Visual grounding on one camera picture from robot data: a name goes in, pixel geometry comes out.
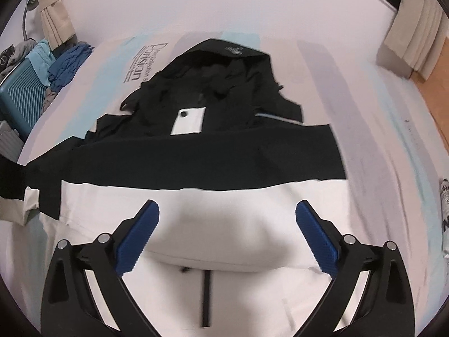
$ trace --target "wooden floor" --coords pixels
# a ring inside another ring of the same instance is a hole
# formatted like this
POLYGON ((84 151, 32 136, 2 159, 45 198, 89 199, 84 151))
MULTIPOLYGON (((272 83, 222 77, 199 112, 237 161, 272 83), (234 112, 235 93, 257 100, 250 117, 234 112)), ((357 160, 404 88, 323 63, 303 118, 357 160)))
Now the wooden floor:
POLYGON ((423 78, 414 72, 412 80, 421 91, 449 151, 449 39, 446 39, 441 56, 429 79, 424 82, 423 78))

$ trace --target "silver screw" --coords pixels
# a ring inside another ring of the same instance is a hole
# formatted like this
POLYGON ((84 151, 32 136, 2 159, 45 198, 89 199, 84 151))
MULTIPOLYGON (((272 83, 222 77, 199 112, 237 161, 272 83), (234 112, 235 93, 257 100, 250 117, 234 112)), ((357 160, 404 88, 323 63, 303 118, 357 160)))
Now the silver screw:
POLYGON ((64 249, 64 248, 66 248, 67 244, 68 244, 68 242, 66 240, 60 240, 58 242, 58 248, 59 249, 64 249))
POLYGON ((107 233, 103 233, 98 236, 98 242, 100 242, 100 243, 106 243, 110 239, 111 239, 111 236, 107 233))
POLYGON ((356 242, 356 238, 351 234, 345 235, 343 239, 347 244, 354 244, 356 242))
POLYGON ((396 245, 396 243, 394 243, 393 241, 388 241, 388 242, 387 242, 387 248, 388 248, 390 251, 394 251, 394 250, 397 248, 397 245, 396 245))

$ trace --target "blue cloth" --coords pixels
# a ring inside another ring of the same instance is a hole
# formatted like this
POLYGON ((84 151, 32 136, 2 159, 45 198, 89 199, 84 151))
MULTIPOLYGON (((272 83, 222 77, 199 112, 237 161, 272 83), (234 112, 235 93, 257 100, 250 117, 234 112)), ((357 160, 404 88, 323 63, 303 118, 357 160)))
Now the blue cloth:
POLYGON ((46 87, 50 86, 49 82, 49 68, 55 61, 55 57, 50 49, 49 43, 46 39, 42 39, 36 44, 26 56, 31 62, 31 65, 36 72, 37 77, 46 87))
POLYGON ((73 79, 78 68, 92 53, 92 49, 87 43, 77 44, 58 57, 49 70, 52 92, 58 93, 73 79))

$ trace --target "curtain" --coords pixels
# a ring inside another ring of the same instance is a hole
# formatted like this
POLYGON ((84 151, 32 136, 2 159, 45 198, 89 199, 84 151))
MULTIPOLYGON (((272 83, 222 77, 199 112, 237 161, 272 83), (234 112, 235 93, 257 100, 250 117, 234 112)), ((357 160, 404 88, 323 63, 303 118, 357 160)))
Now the curtain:
POLYGON ((39 11, 43 33, 52 50, 75 34, 62 0, 39 0, 39 11))
POLYGON ((448 28, 449 19, 437 0, 402 0, 384 43, 427 80, 448 28))

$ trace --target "white wall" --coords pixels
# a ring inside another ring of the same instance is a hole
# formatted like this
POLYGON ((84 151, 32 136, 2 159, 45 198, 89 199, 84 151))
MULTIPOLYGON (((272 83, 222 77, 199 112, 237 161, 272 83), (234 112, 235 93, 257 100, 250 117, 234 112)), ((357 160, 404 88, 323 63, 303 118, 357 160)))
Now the white wall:
POLYGON ((394 17, 380 0, 63 0, 93 45, 152 29, 264 32, 339 42, 375 58, 394 17))
MULTIPOLYGON (((11 44, 17 45, 23 41, 22 18, 25 5, 26 2, 22 0, 0 36, 0 52, 11 44)), ((26 14, 25 27, 29 38, 34 38, 37 41, 43 38, 42 24, 37 9, 26 14)))

